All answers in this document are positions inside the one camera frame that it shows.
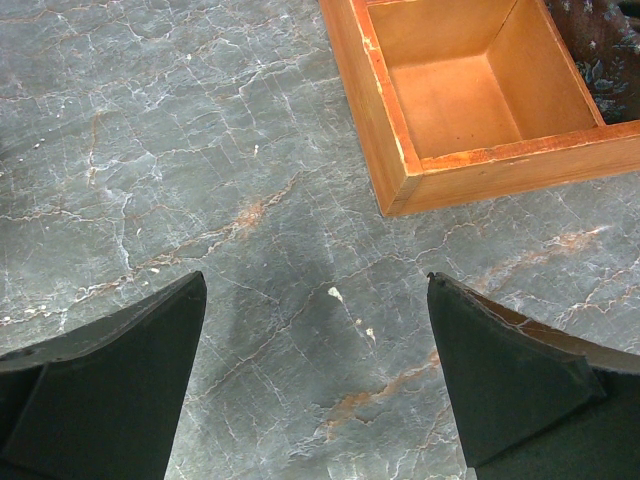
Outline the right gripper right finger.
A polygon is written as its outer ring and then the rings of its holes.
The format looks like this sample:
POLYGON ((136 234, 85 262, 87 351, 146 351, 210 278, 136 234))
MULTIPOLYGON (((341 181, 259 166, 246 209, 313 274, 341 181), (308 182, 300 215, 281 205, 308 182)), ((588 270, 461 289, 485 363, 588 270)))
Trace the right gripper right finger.
POLYGON ((480 479, 636 479, 639 358, 510 310, 443 273, 429 318, 480 479))

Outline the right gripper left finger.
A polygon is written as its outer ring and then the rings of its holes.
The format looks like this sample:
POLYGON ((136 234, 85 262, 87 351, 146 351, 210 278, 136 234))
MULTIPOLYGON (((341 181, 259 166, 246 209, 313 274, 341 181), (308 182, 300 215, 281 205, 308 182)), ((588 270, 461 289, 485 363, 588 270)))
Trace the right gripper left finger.
POLYGON ((161 479, 201 334, 195 271, 1 357, 4 479, 161 479))

